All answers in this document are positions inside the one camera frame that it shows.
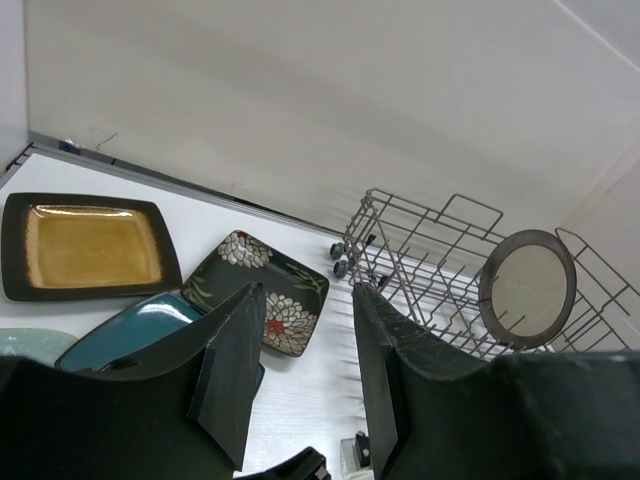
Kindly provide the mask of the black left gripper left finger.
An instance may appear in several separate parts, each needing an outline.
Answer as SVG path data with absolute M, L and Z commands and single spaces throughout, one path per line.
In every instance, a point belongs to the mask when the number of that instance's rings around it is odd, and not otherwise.
M 257 291 L 208 333 L 191 396 L 177 385 L 87 382 L 54 390 L 51 367 L 1 361 L 5 479 L 229 479 L 244 461 L 264 330 Z

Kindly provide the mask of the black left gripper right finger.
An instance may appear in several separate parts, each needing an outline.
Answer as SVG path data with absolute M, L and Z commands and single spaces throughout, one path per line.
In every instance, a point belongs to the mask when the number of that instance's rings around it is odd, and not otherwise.
M 378 479 L 635 479 L 637 353 L 484 361 L 367 284 L 354 328 Z

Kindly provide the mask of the square teal plate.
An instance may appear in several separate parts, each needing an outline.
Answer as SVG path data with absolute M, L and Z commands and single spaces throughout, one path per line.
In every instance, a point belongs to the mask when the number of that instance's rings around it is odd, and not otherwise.
M 189 325 L 203 315 L 172 293 L 142 301 L 106 320 L 67 349 L 49 369 L 43 384 L 54 390 L 75 383 L 161 384 L 179 387 L 187 396 L 196 389 L 208 333 L 215 333 L 225 317 L 257 291 L 251 284 L 211 311 L 205 327 Z

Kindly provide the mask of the round cream plate metallic rim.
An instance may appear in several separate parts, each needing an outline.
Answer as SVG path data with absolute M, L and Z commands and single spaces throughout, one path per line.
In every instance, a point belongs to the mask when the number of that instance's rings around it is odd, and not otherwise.
M 577 273 L 565 244 L 537 229 L 505 238 L 480 273 L 478 307 L 487 331 L 515 351 L 554 340 L 577 294 Z

